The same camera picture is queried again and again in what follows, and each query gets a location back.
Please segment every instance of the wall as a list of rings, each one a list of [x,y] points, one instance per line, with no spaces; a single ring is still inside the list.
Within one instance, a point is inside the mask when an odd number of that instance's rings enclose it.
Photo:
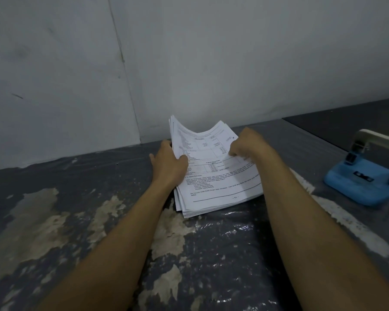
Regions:
[[[389,0],[111,0],[140,137],[389,98]]]
[[[0,0],[0,168],[136,143],[108,0]]]

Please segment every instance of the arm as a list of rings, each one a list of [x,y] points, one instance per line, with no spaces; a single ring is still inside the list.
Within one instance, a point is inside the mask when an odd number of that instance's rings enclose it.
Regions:
[[[132,301],[163,205],[183,181],[187,157],[169,141],[154,157],[153,180],[128,214],[43,301],[39,310],[125,310]]]
[[[250,157],[258,168],[278,250],[304,310],[389,310],[389,284],[261,135],[245,128],[229,154]]]

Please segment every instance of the hand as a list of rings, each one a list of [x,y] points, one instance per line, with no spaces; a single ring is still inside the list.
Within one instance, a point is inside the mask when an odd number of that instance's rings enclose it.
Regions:
[[[150,160],[153,165],[152,183],[160,183],[172,190],[183,181],[189,162],[186,155],[177,159],[170,144],[171,141],[163,140],[157,155],[150,154]]]
[[[270,147],[258,132],[244,128],[239,134],[239,138],[234,140],[229,150],[231,156],[241,156],[255,160],[256,155],[265,150],[265,147]]]

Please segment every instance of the person's right hand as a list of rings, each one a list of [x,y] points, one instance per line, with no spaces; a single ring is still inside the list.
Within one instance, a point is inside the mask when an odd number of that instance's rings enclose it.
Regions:
[[[254,160],[255,155],[267,146],[269,145],[264,141],[262,135],[246,127],[239,134],[239,137],[232,142],[229,155],[237,155]]]

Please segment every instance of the stack of paper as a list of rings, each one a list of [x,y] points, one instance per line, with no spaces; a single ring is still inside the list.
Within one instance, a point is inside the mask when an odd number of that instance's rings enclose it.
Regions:
[[[219,121],[210,130],[195,133],[172,116],[169,120],[175,156],[186,155],[189,167],[174,190],[176,209],[185,218],[223,209],[261,195],[258,170],[250,160],[228,155],[238,136]]]

